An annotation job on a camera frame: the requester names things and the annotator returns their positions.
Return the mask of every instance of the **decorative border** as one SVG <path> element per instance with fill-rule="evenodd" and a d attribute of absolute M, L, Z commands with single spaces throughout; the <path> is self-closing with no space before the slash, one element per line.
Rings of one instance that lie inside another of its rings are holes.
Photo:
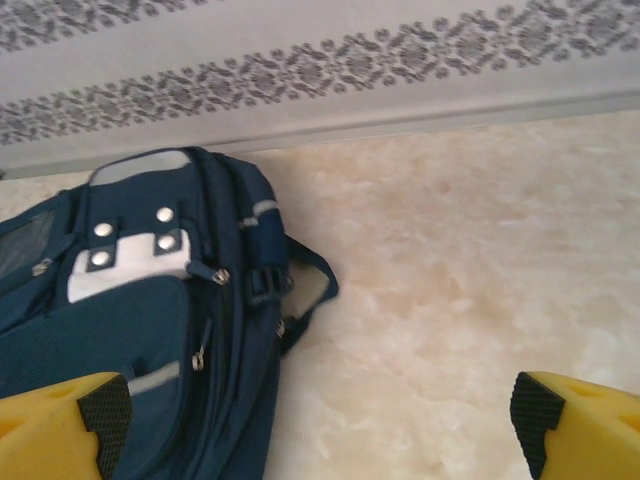
<path fill-rule="evenodd" d="M 438 18 L 431 30 L 401 25 L 10 102 L 0 105 L 0 144 L 633 51 L 639 26 L 640 0 L 530 0 L 492 18 Z"/>
<path fill-rule="evenodd" d="M 161 13 L 185 10 L 208 0 L 0 0 L 0 53 L 59 42 L 78 34 Z"/>

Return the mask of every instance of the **mesh pocket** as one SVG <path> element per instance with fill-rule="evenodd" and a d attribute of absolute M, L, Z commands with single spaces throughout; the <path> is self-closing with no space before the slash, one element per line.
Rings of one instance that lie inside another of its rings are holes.
<path fill-rule="evenodd" d="M 55 212 L 48 210 L 0 236 L 0 278 L 40 259 L 54 219 Z"/>

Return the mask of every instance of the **backpack pocket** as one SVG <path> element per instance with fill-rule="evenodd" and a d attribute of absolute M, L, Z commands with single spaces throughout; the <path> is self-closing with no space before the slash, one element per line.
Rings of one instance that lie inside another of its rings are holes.
<path fill-rule="evenodd" d="M 43 312 L 72 246 L 67 192 L 0 224 L 0 333 Z"/>
<path fill-rule="evenodd" d="M 0 397 L 97 372 L 122 373 L 133 419 L 114 478 L 146 478 L 194 413 L 185 407 L 197 375 L 192 315 L 185 284 L 163 276 L 34 318 L 0 336 Z"/>

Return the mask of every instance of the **zipper pull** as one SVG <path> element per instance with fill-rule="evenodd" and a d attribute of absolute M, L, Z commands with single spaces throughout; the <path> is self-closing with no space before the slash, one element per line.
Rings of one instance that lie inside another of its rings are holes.
<path fill-rule="evenodd" d="M 40 275 L 45 273 L 47 270 L 49 270 L 49 267 L 51 266 L 52 263 L 53 263 L 53 260 L 51 260 L 50 258 L 45 258 L 41 260 L 40 263 L 36 263 L 31 268 L 31 274 L 34 277 L 39 277 Z"/>
<path fill-rule="evenodd" d="M 282 337 L 284 337 L 286 331 L 287 327 L 284 324 L 284 320 L 281 318 L 278 322 L 278 328 L 276 329 L 276 334 L 278 335 L 278 337 L 280 337 L 280 340 L 282 340 Z"/>
<path fill-rule="evenodd" d="M 204 333 L 202 334 L 202 341 L 200 342 L 200 350 L 198 350 L 193 357 L 191 357 L 191 367 L 194 371 L 200 372 L 204 369 L 204 351 L 209 346 L 211 341 L 211 331 L 213 330 L 213 320 L 207 318 L 207 323 L 204 326 Z"/>
<path fill-rule="evenodd" d="M 71 246 L 75 243 L 75 241 L 76 241 L 75 234 L 70 233 L 68 235 L 65 235 L 62 241 L 60 242 L 60 246 L 56 250 L 51 252 L 51 254 L 47 258 L 43 258 L 39 263 L 36 263 L 31 268 L 31 274 L 34 277 L 39 277 L 40 275 L 45 273 L 47 270 L 49 270 L 49 267 L 51 266 L 53 261 L 56 260 L 64 252 L 69 250 Z"/>
<path fill-rule="evenodd" d="M 218 268 L 217 270 L 206 266 L 204 263 L 194 260 L 187 264 L 187 273 L 194 277 L 204 278 L 205 280 L 213 281 L 218 285 L 226 285 L 231 279 L 231 274 L 224 268 Z"/>

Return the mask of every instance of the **metal snap button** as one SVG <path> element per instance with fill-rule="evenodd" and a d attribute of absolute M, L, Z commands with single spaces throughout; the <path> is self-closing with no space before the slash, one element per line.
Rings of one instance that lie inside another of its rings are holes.
<path fill-rule="evenodd" d="M 156 218 L 161 222 L 169 222 L 173 218 L 173 210 L 169 207 L 162 207 L 156 212 Z"/>
<path fill-rule="evenodd" d="M 99 223 L 93 229 L 93 233 L 99 237 L 108 237 L 111 232 L 113 232 L 113 227 L 108 223 Z"/>
<path fill-rule="evenodd" d="M 98 267 L 102 267 L 103 265 L 106 265 L 109 262 L 110 258 L 111 257 L 107 252 L 97 252 L 97 253 L 94 253 L 93 256 L 91 257 L 91 263 L 93 263 L 94 265 L 97 265 Z"/>
<path fill-rule="evenodd" d="M 169 250 L 171 248 L 173 248 L 176 244 L 176 240 L 175 238 L 166 235 L 164 237 L 160 237 L 160 239 L 158 240 L 158 246 L 162 249 L 162 250 Z"/>

